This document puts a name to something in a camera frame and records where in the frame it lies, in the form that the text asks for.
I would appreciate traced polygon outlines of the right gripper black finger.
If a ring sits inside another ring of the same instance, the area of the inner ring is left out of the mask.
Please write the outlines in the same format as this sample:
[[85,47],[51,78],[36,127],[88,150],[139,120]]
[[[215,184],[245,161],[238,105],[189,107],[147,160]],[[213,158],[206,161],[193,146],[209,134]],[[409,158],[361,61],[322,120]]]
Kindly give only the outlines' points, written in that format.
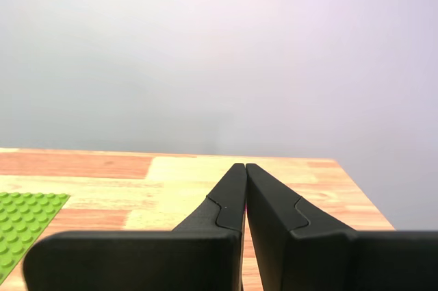
[[357,231],[256,164],[247,214],[265,290],[436,290],[437,233]]
[[234,164],[170,231],[66,231],[23,261],[29,290],[241,290],[247,174]]

